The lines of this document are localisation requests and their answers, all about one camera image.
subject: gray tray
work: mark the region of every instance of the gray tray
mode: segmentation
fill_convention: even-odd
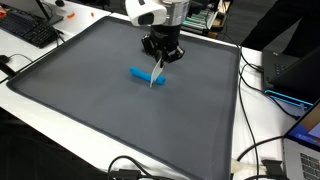
[[[228,179],[239,51],[181,35],[183,59],[150,89],[129,72],[152,72],[141,44],[148,32],[102,18],[7,85],[191,179]]]

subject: blue object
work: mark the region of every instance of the blue object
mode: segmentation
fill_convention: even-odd
[[[133,76],[136,76],[138,78],[144,79],[148,82],[151,81],[151,74],[145,73],[141,71],[139,68],[136,67],[130,67],[130,72]],[[155,84],[163,85],[166,82],[166,77],[164,76],[158,76],[156,81],[154,82]]]

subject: floor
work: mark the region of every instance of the floor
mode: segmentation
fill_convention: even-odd
[[[121,8],[121,3],[124,3],[124,0],[110,0],[110,2],[110,7],[105,6],[107,11],[125,14],[125,11]],[[264,16],[275,2],[276,0],[234,0],[234,3],[228,13],[227,28],[224,28],[223,32],[226,32],[237,44],[241,44],[250,31],[255,27],[259,19]],[[100,5],[87,5],[101,9]],[[295,28],[296,25],[292,26],[270,43],[266,49],[282,52],[289,42]],[[231,42],[228,38],[223,38],[223,35],[221,35],[219,39]]]

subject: laptop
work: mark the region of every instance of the laptop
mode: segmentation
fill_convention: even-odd
[[[283,146],[289,179],[320,179],[320,99],[285,134]]]
[[[320,97],[320,47],[302,58],[262,53],[264,92],[296,106],[311,107]]]

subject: white table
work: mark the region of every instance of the white table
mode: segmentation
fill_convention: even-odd
[[[54,0],[47,0],[47,2],[54,3]],[[76,14],[74,18],[67,19],[65,17],[63,21],[54,25],[65,33],[65,39],[70,39],[99,18],[110,14],[106,11],[93,9],[67,1],[65,1],[65,3],[66,6],[62,7],[58,11],[58,14],[63,15],[64,17],[71,12],[75,12]],[[119,14],[111,14],[111,16],[128,19],[126,16]],[[182,32],[182,34],[212,41],[213,43],[230,45],[228,43],[187,32]],[[11,55],[21,53],[33,60],[36,60],[38,57],[56,47],[56,43],[52,43],[44,49],[38,49],[3,31],[0,31],[0,39],[2,40],[0,45],[1,54]],[[260,52],[244,48],[243,53],[249,62],[254,64],[261,63]],[[11,60],[9,66],[14,70],[18,70],[28,63],[29,62],[22,57],[16,56]],[[0,81],[5,77],[6,76],[0,72]],[[260,74],[249,67],[244,72],[244,78],[249,84],[257,88],[261,88]],[[242,85],[241,90],[243,103],[257,142],[274,136],[283,135],[294,124],[294,120],[286,116],[276,105],[261,94],[254,92],[244,84]],[[119,155],[128,155],[146,165],[149,168],[148,170],[150,173],[154,175],[185,179],[184,176],[178,174],[164,164],[159,163],[156,160],[153,160],[148,156],[145,156],[144,154],[68,117],[65,117],[58,112],[50,110],[12,92],[6,87],[5,82],[0,84],[0,94],[0,106],[3,109],[15,115],[25,123],[29,124],[39,132],[48,136],[99,169],[106,170],[110,162],[115,157]],[[290,105],[285,105],[285,108],[295,114],[301,113],[299,108]],[[248,126],[245,122],[239,100],[237,100],[233,130],[232,157],[237,158],[242,151],[252,144],[252,138],[250,136]],[[260,158],[282,160],[282,146],[280,141],[262,145],[258,148],[258,152]],[[244,157],[243,162],[255,164],[254,151],[248,153],[248,155]],[[134,168],[133,164],[126,160],[119,160],[114,167]],[[255,173],[255,171],[242,171],[237,173],[234,179],[245,179],[249,176],[255,175]]]

